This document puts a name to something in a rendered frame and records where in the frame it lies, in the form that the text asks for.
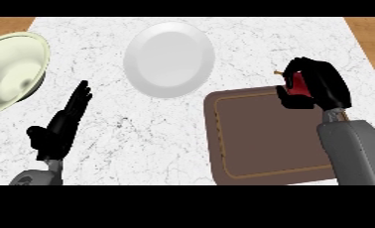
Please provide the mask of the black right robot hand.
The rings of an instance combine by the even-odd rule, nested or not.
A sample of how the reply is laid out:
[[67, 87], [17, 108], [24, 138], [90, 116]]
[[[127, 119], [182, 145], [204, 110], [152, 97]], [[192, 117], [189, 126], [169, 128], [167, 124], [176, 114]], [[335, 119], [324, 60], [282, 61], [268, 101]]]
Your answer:
[[[288, 109], [312, 109], [319, 106], [324, 111], [335, 108], [350, 108], [350, 91], [333, 64], [307, 57], [293, 59], [282, 72], [288, 88], [293, 88], [293, 74], [299, 71], [302, 72], [312, 97], [279, 97], [282, 106]], [[281, 85], [278, 86], [278, 95], [279, 92], [284, 92]]]

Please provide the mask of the brown tray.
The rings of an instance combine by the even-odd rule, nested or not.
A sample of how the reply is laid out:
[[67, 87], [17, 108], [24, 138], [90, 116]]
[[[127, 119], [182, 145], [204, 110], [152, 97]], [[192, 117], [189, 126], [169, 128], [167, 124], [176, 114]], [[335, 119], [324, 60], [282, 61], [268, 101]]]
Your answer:
[[335, 178], [316, 132], [321, 108], [284, 108], [271, 86], [210, 93], [204, 114], [217, 184], [293, 184]]

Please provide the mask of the cream bowl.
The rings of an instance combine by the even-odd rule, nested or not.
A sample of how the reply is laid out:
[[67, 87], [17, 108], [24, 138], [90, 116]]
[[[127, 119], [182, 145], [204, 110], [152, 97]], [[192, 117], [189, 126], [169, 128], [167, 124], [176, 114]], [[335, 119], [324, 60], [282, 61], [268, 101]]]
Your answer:
[[0, 111], [39, 90], [51, 63], [46, 39], [31, 32], [0, 36]]

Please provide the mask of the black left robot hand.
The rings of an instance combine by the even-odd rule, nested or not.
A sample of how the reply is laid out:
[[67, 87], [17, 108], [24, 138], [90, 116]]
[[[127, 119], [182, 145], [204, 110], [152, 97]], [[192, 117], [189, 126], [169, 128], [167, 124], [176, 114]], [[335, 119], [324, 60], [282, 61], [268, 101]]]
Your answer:
[[92, 98], [89, 82], [83, 80], [67, 107], [56, 113], [49, 126], [28, 128], [27, 135], [31, 139], [31, 148], [39, 151], [39, 161], [62, 160], [68, 155]]

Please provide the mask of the white plate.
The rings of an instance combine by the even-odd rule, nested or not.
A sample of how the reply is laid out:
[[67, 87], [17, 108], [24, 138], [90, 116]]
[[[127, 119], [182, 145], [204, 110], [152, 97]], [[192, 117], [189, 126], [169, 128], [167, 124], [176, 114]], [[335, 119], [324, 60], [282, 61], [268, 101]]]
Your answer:
[[214, 69], [214, 46], [204, 32], [186, 23], [148, 27], [126, 48], [124, 74], [133, 87], [155, 98], [194, 92]]

